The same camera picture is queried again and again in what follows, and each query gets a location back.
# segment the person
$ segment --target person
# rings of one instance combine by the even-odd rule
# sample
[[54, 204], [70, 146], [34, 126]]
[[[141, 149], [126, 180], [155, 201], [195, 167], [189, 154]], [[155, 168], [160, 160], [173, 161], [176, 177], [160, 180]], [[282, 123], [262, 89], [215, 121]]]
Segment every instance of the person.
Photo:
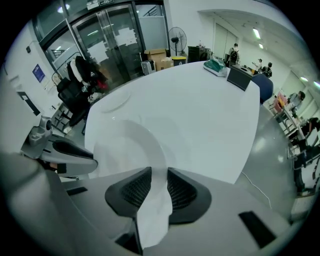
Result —
[[291, 104], [291, 111], [292, 112], [297, 112], [297, 110], [301, 107], [303, 100], [305, 99], [306, 94], [303, 91], [299, 91], [297, 93], [292, 93], [289, 98], [287, 103]]
[[255, 65], [254, 75], [258, 74], [262, 67], [262, 59], [258, 58], [258, 61], [259, 61], [258, 64], [252, 62], [252, 64]]
[[235, 43], [229, 50], [229, 68], [236, 65], [240, 59], [238, 44]]
[[267, 78], [272, 77], [271, 67], [272, 67], [272, 63], [269, 62], [269, 63], [268, 63], [268, 66], [264, 66], [264, 67], [262, 68], [262, 74], [264, 74]]
[[[317, 117], [312, 117], [312, 118], [308, 119], [306, 121], [306, 123], [301, 127], [301, 131], [305, 137], [307, 137], [312, 132], [313, 129], [316, 129], [318, 132], [320, 131], [320, 120]], [[298, 132], [299, 131], [296, 130], [294, 133], [292, 133], [289, 136], [289, 140], [291, 141], [291, 140], [295, 139], [298, 135]], [[299, 143], [299, 141], [297, 139], [292, 141], [293, 146], [298, 145], [298, 143]]]

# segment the backpack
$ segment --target backpack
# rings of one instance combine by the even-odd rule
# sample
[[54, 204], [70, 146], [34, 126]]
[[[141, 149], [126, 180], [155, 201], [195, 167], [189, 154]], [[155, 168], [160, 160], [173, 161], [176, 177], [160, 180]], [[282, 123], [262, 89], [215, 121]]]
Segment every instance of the backpack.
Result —
[[270, 67], [265, 67], [265, 71], [262, 72], [262, 74], [264, 74], [267, 78], [270, 77], [270, 73], [272, 72], [271, 68]]
[[238, 52], [235, 51], [233, 48], [232, 48], [232, 52], [230, 54], [230, 60], [233, 61], [233, 62], [236, 62], [237, 61], [237, 58], [238, 58]]

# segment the blue chair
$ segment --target blue chair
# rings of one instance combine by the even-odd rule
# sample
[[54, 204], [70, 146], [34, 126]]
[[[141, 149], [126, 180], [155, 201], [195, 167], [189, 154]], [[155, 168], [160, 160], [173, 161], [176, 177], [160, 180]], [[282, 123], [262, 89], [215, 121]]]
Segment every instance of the blue chair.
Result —
[[264, 74], [256, 74], [252, 77], [254, 82], [260, 88], [260, 104], [270, 99], [274, 91], [274, 83]]

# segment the cardboard box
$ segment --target cardboard box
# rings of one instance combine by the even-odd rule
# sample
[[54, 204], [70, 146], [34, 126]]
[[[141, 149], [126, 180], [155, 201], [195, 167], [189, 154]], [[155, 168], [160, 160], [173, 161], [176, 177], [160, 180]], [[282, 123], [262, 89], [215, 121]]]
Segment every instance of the cardboard box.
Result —
[[144, 53], [147, 55], [147, 58], [149, 61], [155, 62], [156, 71], [160, 71], [162, 65], [157, 65], [157, 63], [161, 62], [163, 58], [167, 57], [166, 49], [163, 48], [163, 49], [145, 50]]
[[156, 71], [165, 70], [174, 66], [173, 60], [158, 61], [155, 63]]

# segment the white table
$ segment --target white table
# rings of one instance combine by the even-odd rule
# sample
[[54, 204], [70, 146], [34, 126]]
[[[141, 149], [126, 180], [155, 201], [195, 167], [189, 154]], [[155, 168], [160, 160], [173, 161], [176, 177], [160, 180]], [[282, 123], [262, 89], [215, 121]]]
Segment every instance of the white table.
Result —
[[[85, 148], [93, 152], [113, 120], [132, 120], [159, 141], [169, 167], [234, 184], [256, 135], [260, 90], [251, 81], [242, 91], [203, 63], [155, 72], [98, 101], [87, 118]], [[129, 99], [103, 112], [121, 93], [130, 93]]]

